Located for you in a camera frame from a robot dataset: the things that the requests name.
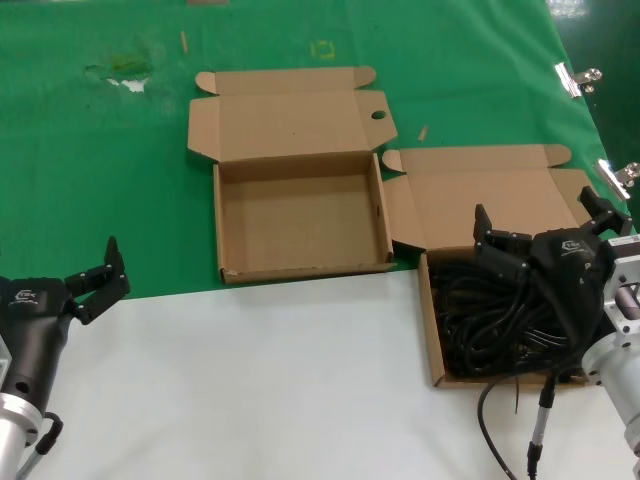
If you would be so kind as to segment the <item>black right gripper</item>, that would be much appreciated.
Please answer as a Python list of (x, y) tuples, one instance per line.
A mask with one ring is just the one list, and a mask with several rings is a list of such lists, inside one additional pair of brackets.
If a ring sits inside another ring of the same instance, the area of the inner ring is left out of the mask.
[(598, 256), (603, 245), (601, 235), (612, 231), (629, 236), (633, 223), (630, 216), (589, 186), (582, 188), (579, 201), (589, 215), (585, 223), (534, 237), (494, 229), (484, 206), (477, 204), (473, 238), (476, 264), (522, 290), (531, 290), (533, 280), (570, 348), (585, 351), (595, 342), (604, 316), (607, 266)]

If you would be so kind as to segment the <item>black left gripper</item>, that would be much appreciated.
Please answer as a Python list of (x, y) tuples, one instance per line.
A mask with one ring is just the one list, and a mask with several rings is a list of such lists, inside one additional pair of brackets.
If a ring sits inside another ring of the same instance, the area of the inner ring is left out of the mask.
[(1, 338), (11, 362), (1, 391), (47, 410), (73, 316), (89, 325), (131, 291), (117, 240), (102, 265), (67, 277), (1, 279)]

